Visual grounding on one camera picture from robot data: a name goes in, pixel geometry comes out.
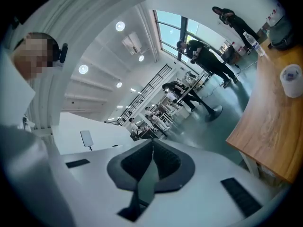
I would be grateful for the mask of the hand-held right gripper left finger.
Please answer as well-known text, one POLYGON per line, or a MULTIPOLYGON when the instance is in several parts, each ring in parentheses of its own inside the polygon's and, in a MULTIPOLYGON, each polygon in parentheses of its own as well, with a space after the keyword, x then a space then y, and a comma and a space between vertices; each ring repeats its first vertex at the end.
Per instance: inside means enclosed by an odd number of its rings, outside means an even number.
POLYGON ((117 188, 137 190, 139 181, 151 163, 152 155, 153 141, 146 140, 113 157, 107 165, 107 173, 117 188))

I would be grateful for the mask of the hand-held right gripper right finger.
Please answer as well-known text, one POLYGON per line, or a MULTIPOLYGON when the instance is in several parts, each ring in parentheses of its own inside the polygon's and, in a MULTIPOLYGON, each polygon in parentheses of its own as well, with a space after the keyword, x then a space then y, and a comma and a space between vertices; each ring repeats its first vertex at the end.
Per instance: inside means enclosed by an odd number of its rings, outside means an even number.
POLYGON ((160 140, 154 140, 153 160, 157 166, 159 180, 154 192, 175 192, 186 185, 195 173, 191 156, 160 140))

